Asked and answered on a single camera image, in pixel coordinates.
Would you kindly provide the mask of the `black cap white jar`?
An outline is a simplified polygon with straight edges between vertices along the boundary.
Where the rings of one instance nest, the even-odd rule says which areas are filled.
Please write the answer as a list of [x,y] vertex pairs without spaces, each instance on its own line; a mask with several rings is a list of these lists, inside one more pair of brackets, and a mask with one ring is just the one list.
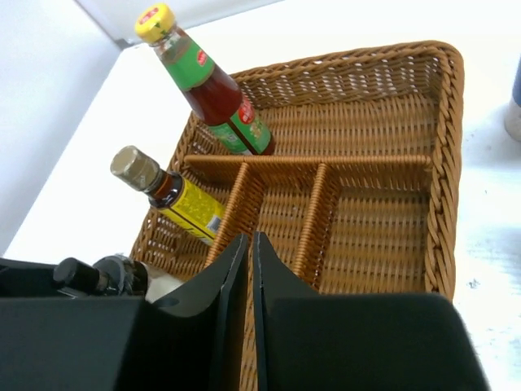
[[70,297],[142,297],[153,303],[184,282],[161,269],[121,254],[103,257],[92,265],[74,257],[53,271],[52,285]]

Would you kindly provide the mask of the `green label red sauce bottle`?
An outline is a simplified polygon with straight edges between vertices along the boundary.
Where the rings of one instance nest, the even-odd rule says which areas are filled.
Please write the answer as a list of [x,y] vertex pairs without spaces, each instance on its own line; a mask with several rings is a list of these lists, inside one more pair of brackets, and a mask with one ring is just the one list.
[[238,83],[178,26],[168,5],[148,7],[134,30],[155,52],[195,115],[230,153],[274,153],[274,136]]

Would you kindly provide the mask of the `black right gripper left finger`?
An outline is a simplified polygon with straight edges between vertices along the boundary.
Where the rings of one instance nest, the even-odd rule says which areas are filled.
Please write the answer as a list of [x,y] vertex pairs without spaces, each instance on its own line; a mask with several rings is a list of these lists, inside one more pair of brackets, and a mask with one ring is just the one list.
[[4,390],[236,390],[248,238],[155,302],[69,298],[49,265],[1,262]]

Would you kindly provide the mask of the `white blue label shaker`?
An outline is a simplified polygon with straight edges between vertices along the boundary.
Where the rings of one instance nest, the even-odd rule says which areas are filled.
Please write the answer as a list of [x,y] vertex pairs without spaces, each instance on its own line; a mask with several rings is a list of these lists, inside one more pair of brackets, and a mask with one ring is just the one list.
[[518,63],[514,83],[511,91],[511,98],[504,116],[504,126],[506,132],[516,141],[521,140],[521,61]]

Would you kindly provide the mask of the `yellow label dark bottle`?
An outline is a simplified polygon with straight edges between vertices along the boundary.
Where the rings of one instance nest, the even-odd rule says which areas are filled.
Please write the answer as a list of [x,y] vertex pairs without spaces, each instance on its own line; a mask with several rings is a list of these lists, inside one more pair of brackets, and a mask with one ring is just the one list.
[[120,149],[110,164],[111,173],[147,195],[150,205],[163,216],[210,246],[224,217],[224,205],[176,172],[162,169],[136,148]]

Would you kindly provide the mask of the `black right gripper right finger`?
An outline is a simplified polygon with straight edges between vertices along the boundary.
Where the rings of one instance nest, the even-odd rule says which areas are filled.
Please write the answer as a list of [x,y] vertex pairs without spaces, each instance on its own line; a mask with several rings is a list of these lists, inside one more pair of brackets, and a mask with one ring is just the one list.
[[486,390],[454,306],[432,293],[322,295],[253,237],[261,390]]

